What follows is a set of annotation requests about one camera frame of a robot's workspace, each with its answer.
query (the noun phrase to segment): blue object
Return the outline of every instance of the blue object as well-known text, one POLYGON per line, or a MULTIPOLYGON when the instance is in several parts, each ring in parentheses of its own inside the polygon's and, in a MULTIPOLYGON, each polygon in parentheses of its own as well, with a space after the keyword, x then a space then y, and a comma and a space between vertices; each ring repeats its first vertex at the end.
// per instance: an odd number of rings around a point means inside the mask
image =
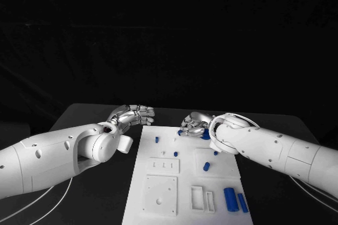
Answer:
POLYGON ((230 212, 239 211, 239 203, 236 199, 236 194, 234 194, 234 189, 232 187, 227 187, 224 189, 224 196, 226 196, 226 201, 227 201, 227 210, 230 212))
POLYGON ((210 140, 210 130, 208 129, 204 130, 201 139, 210 140))
POLYGON ((210 163, 207 162, 206 164, 204 164, 204 171, 208 171, 208 169, 210 169, 210 163))
POLYGON ((245 201, 243 194, 239 193, 237 195, 239 195, 239 200, 240 200, 240 203, 242 203, 243 212, 247 213, 249 212, 249 208, 247 208, 247 204, 246 204, 246 201, 245 201))

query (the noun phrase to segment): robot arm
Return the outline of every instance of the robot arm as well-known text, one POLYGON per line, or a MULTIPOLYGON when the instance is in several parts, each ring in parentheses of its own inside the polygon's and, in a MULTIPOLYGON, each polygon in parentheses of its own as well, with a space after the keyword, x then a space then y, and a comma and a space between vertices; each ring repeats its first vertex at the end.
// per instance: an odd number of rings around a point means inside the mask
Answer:
MULTIPOLYGON (((181 136, 200 136, 206 124, 184 121, 181 136)), ((260 128, 246 117, 226 113, 208 122, 210 147, 219 152, 242 154, 273 170, 291 175, 338 197, 338 151, 289 135, 260 128)))
POLYGON ((123 105, 109 120, 35 135, 0 151, 0 199, 39 191, 129 153, 132 125, 154 122, 154 108, 123 105))

